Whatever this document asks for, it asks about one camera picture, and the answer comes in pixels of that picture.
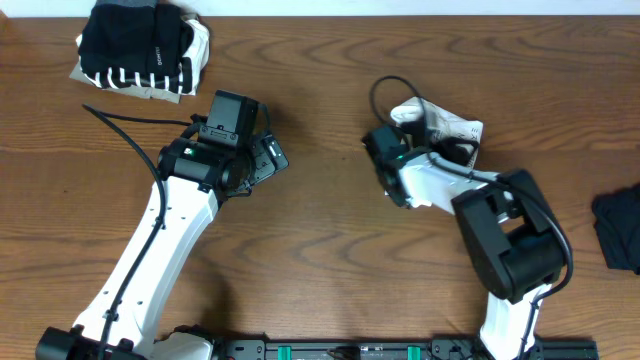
black cable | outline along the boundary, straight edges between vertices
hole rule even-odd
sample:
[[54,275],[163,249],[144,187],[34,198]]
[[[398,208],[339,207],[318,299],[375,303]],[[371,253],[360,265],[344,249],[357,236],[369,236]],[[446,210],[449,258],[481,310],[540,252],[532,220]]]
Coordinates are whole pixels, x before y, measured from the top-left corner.
[[113,321],[117,316],[117,309],[118,309],[118,305],[120,304],[120,301],[122,300],[122,296],[124,295],[124,292],[126,291],[127,286],[131,282],[133,275],[135,274],[136,270],[140,266],[140,263],[144,259],[145,254],[151,247],[151,244],[153,243],[153,239],[158,234],[158,231],[160,231],[161,228],[164,228],[164,215],[165,215],[165,212],[167,211],[167,198],[165,195],[164,184],[162,183],[162,179],[160,178],[160,174],[158,173],[158,170],[156,169],[155,165],[153,165],[153,162],[151,161],[151,159],[149,159],[147,154],[145,154],[144,151],[140,148],[140,146],[138,146],[138,144],[136,144],[136,142],[133,141],[133,139],[131,139],[129,135],[127,135],[124,131],[122,131],[119,127],[117,127],[113,122],[107,119],[104,113],[92,108],[87,104],[83,104],[82,107],[85,110],[89,111],[91,114],[93,114],[93,116],[97,117],[105,125],[110,127],[118,135],[120,135],[133,148],[133,150],[135,150],[136,153],[140,155],[144,163],[147,165],[147,167],[151,171],[151,174],[153,175],[153,178],[156,182],[156,186],[158,187],[158,193],[160,195],[160,212],[158,214],[158,217],[156,217],[156,222],[155,222],[155,225],[153,226],[153,229],[151,230],[151,234],[149,234],[147,241],[142,246],[140,253],[134,260],[133,264],[131,265],[129,272],[127,272],[127,275],[124,277],[122,284],[120,284],[120,288],[118,289],[118,292],[113,298],[111,307],[107,311],[106,320],[104,322],[104,328],[102,329],[102,335],[100,337],[100,344],[98,346],[98,359],[103,360],[104,353],[109,341],[109,332],[111,331],[111,325],[113,324]]
[[551,226],[551,229],[553,231],[553,233],[556,235],[556,238],[558,239],[558,242],[560,244],[560,248],[562,250],[562,255],[564,257],[564,261],[567,264],[567,271],[565,272],[564,278],[562,279],[562,281],[556,285],[555,287],[549,289],[548,291],[542,293],[542,294],[538,294],[536,297],[533,298],[533,300],[531,301],[531,310],[529,311],[529,318],[527,320],[527,326],[525,328],[525,332],[524,332],[524,336],[522,338],[522,342],[520,344],[520,349],[518,351],[518,360],[522,360],[523,359],[523,355],[524,355],[524,347],[527,343],[527,338],[529,337],[529,333],[531,332],[531,327],[533,325],[533,319],[535,317],[536,311],[540,308],[540,306],[538,305],[538,303],[540,302],[540,300],[549,297],[557,292],[559,292],[560,290],[564,289],[567,284],[569,283],[569,281],[571,280],[571,277],[573,276],[573,253],[571,250],[571,245],[569,245],[569,241],[567,240],[567,236],[565,235],[564,231],[562,231],[562,228],[560,227],[560,224],[558,224],[558,222],[553,218],[553,215],[550,214],[546,209],[544,209],[544,207],[542,207],[542,205],[533,197],[531,196],[529,193],[511,185],[511,184],[505,184],[505,183],[501,183],[499,181],[495,181],[492,179],[487,179],[481,176],[477,176],[474,174],[473,170],[470,170],[469,172],[463,172],[463,171],[458,171],[455,169],[451,169],[447,166],[444,166],[440,163],[438,163],[438,161],[436,161],[437,159],[432,158],[431,156],[431,151],[430,151],[430,130],[429,130],[429,120],[428,120],[428,114],[427,114],[427,109],[424,106],[424,103],[422,101],[422,99],[424,99],[422,97],[422,95],[420,95],[420,92],[406,79],[399,77],[399,76],[395,76],[395,75],[388,75],[388,76],[384,76],[380,79],[378,79],[371,87],[371,90],[369,92],[369,103],[371,105],[371,110],[373,111],[373,114],[376,116],[376,118],[383,124],[387,124],[387,121],[384,120],[384,118],[380,115],[380,113],[378,112],[376,106],[375,106],[375,90],[377,88],[377,86],[385,81],[385,80],[397,80],[400,81],[401,83],[403,83],[404,85],[406,85],[411,92],[413,93],[413,96],[415,96],[416,98],[418,98],[418,102],[420,103],[420,107],[422,109],[422,113],[423,113],[423,117],[424,117],[424,125],[425,125],[425,147],[426,149],[426,156],[427,159],[429,160],[429,162],[431,164],[433,164],[435,167],[449,172],[451,174],[454,175],[458,175],[458,176],[462,176],[468,179],[472,179],[472,180],[476,180],[476,181],[480,181],[480,182],[484,182],[487,184],[490,184],[492,186],[495,186],[496,188],[502,190],[502,191],[506,191],[506,192],[510,192],[511,194],[513,194],[514,196],[526,199],[527,201],[529,201],[529,203],[531,204],[531,206],[533,207],[533,209],[535,211],[537,211],[540,215],[542,215],[542,217],[544,217],[545,221]]
[[[373,115],[376,116],[376,119],[378,119],[378,121],[380,121],[380,123],[382,125],[389,125],[391,126],[391,129],[393,132],[396,133],[396,135],[400,135],[402,137],[402,140],[404,141],[405,144],[407,144],[407,146],[411,146],[409,144],[409,139],[407,138],[407,134],[404,133],[404,131],[402,131],[399,127],[389,123],[387,120],[385,120],[382,115],[380,115],[380,113],[378,112],[378,108],[376,107],[376,88],[378,87],[378,85],[380,85],[381,82],[385,81],[385,80],[389,80],[389,79],[396,79],[396,80],[400,80],[402,78],[400,78],[399,76],[395,76],[395,75],[387,75],[384,77],[381,77],[380,79],[376,80],[375,83],[373,83],[373,85],[371,85],[371,90],[369,90],[369,106],[371,107],[371,111],[373,111]],[[409,82],[407,82],[406,80],[405,84],[407,84],[408,86],[410,86],[413,89],[413,86],[411,84],[409,84]]]
[[134,118],[134,117],[131,117],[131,116],[110,114],[110,113],[106,113],[104,111],[99,111],[99,110],[96,110],[96,109],[93,109],[93,110],[95,110],[96,112],[98,112],[100,115],[102,115],[104,117],[108,117],[108,118],[112,118],[112,119],[118,119],[118,120],[124,120],[124,121],[139,122],[139,123],[145,123],[145,124],[165,124],[165,125],[182,125],[182,126],[191,125],[188,122],[179,121],[179,120],[141,119],[141,118]]

